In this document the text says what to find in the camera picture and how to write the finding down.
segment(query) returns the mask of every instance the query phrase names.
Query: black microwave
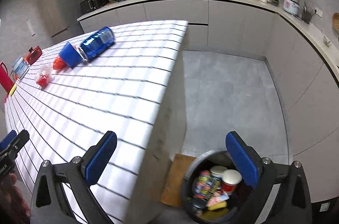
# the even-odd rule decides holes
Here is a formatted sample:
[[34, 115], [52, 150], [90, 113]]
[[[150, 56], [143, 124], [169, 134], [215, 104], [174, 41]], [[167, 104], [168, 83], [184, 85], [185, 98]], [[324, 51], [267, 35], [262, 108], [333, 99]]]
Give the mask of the black microwave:
[[80, 3], [82, 14], [90, 13], [108, 3], [108, 0], [85, 0]]

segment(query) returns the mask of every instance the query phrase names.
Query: red pitcher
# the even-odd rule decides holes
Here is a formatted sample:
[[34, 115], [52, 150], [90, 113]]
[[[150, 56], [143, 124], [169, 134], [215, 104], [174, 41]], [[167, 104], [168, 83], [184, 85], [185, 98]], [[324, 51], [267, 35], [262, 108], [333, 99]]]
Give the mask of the red pitcher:
[[7, 94], [9, 94], [14, 85], [14, 82], [8, 76], [6, 65], [3, 62], [0, 62], [0, 66], [4, 66], [6, 69], [5, 71], [4, 68], [0, 67], [0, 83], [2, 87], [6, 90]]

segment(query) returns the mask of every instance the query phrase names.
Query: screw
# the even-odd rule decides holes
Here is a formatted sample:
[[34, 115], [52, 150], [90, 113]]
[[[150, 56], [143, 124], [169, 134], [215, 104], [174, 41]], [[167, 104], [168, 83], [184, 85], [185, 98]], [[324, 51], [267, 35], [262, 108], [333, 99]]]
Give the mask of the screw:
[[268, 157], [263, 157], [263, 158], [262, 158], [262, 162], [263, 162], [265, 165], [268, 165], [268, 164], [270, 164], [272, 161], [271, 161], [271, 159], [268, 158]]
[[43, 161], [42, 166], [47, 167], [49, 165], [49, 163], [50, 162], [48, 160], [45, 160], [45, 161]]
[[294, 161], [294, 166], [296, 167], [296, 168], [300, 168], [301, 167], [301, 163], [299, 162], [299, 161]]
[[72, 159], [72, 163], [74, 163], [74, 164], [78, 164], [80, 161], [81, 161], [81, 157], [80, 156], [75, 156]]

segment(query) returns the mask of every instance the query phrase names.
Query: striped tablecloth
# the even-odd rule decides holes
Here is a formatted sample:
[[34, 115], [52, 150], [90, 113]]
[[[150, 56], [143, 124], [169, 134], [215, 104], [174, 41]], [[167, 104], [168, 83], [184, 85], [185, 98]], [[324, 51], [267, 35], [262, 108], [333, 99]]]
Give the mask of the striped tablecloth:
[[[187, 28], [186, 21], [147, 21], [111, 27], [116, 44], [90, 64], [53, 75], [44, 89], [35, 75], [51, 64], [65, 42], [43, 50], [5, 103], [7, 130], [26, 129], [30, 140], [16, 159], [30, 192], [40, 164], [82, 156], [114, 131], [116, 151], [91, 190], [115, 223], [123, 222], [150, 132]], [[71, 38], [79, 45], [91, 33]], [[69, 185], [64, 185], [78, 221], [86, 223]]]

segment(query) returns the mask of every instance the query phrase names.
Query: power outlet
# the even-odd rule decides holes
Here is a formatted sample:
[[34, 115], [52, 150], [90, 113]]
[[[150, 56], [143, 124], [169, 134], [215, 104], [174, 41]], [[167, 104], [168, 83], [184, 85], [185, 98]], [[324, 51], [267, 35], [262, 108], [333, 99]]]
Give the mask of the power outlet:
[[317, 7], [316, 8], [316, 11], [317, 11], [317, 15], [319, 15], [321, 18], [322, 18], [322, 10], [318, 9]]

